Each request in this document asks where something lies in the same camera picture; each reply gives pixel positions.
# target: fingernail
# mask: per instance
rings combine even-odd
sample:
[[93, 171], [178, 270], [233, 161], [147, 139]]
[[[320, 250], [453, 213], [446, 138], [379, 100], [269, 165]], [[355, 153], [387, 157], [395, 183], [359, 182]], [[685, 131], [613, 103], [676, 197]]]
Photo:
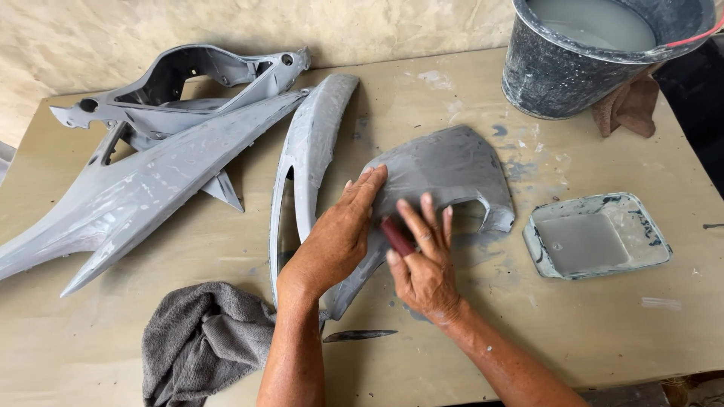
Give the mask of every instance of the fingernail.
[[400, 262], [400, 255], [397, 254], [395, 249], [391, 248], [391, 249], [387, 250], [387, 263], [389, 263], [390, 266], [394, 266], [399, 262]]

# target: brown cloth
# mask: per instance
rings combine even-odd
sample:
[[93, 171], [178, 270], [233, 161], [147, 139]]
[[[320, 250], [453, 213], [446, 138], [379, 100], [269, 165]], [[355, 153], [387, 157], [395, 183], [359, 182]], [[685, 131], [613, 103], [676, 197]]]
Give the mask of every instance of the brown cloth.
[[650, 76], [653, 64], [592, 106], [593, 120], [601, 135], [608, 137], [618, 126], [649, 138], [656, 132], [652, 116], [659, 97], [659, 84]]

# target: gray water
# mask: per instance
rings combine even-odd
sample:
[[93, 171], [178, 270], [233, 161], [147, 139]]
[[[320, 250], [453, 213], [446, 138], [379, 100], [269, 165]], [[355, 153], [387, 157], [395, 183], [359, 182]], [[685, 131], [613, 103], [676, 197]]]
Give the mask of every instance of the gray water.
[[620, 51], [648, 51], [654, 33], [635, 12], [612, 0], [529, 0], [546, 27], [586, 45]]
[[616, 229], [604, 214], [536, 222], [541, 240], [555, 269], [571, 274], [628, 261], [628, 253]]

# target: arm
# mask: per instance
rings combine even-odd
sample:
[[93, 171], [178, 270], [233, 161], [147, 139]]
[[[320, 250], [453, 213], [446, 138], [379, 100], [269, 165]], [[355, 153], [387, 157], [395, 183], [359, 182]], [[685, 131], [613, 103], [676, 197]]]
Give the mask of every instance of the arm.
[[455, 289], [450, 259], [453, 208], [442, 211], [442, 230], [432, 197], [421, 198], [422, 217], [400, 200], [397, 210], [420, 245], [420, 253], [405, 258], [390, 249], [387, 262], [395, 291], [412, 309], [435, 323], [475, 363], [507, 407], [586, 407], [540, 362], [505, 339], [478, 315]]
[[256, 399], [259, 407], [324, 405], [319, 299], [367, 254], [372, 201], [387, 167], [371, 167], [349, 181], [279, 273], [277, 324]]

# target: hand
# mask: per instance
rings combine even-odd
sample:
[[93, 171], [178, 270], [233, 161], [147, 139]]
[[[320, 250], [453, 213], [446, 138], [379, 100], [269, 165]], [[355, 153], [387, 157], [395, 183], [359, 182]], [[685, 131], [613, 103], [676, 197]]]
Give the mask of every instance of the hand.
[[339, 201], [322, 214], [277, 280], [279, 297], [300, 293], [319, 299], [352, 274], [367, 254], [372, 201], [387, 179], [387, 166], [369, 167], [347, 182]]
[[432, 196], [420, 198], [422, 216], [407, 201], [397, 201], [397, 211], [415, 236], [421, 253], [400, 257], [387, 251], [387, 263], [395, 279], [395, 292], [410, 308], [435, 324], [447, 324], [459, 315], [460, 294], [455, 289], [455, 270], [450, 256], [453, 208], [442, 211], [442, 229], [437, 225]]

